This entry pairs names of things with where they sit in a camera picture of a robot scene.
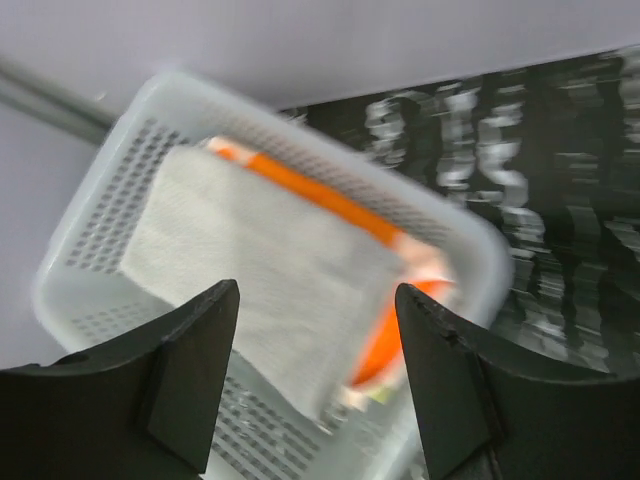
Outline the orange floral towel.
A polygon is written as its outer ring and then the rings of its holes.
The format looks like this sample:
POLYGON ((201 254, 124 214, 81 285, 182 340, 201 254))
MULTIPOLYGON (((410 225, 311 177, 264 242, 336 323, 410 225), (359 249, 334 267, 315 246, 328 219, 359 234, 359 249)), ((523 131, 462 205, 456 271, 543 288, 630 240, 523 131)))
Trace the orange floral towel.
POLYGON ((445 257, 336 190, 229 138, 230 246, 217 261, 242 291, 241 355, 297 410, 315 416, 343 390, 371 395, 401 374, 393 292, 403 281, 437 299, 445 257))

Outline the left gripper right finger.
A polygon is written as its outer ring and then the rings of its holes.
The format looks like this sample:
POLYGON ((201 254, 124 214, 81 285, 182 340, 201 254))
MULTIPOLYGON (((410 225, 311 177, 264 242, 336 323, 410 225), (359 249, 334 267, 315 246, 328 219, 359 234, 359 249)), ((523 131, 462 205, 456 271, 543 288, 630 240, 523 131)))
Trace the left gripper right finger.
POLYGON ((395 296, 433 479, 635 479, 639 379, 554 360, 417 288, 395 296))

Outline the grey white towel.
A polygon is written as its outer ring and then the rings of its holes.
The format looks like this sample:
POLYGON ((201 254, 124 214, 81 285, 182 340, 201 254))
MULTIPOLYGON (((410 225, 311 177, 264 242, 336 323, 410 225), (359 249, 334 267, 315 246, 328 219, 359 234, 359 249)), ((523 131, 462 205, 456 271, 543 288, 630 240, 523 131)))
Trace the grey white towel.
POLYGON ((366 231, 185 146, 161 163, 120 263, 175 307, 235 280, 234 349, 311 420, 347 384, 402 268, 366 231))

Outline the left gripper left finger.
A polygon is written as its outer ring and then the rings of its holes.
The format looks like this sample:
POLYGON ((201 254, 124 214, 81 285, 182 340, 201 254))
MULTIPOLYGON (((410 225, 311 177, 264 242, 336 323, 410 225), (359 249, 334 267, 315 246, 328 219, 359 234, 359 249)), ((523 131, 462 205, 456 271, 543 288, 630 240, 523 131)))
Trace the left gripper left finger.
POLYGON ((198 479, 238 317, 223 280, 125 334, 1 373, 5 479, 198 479))

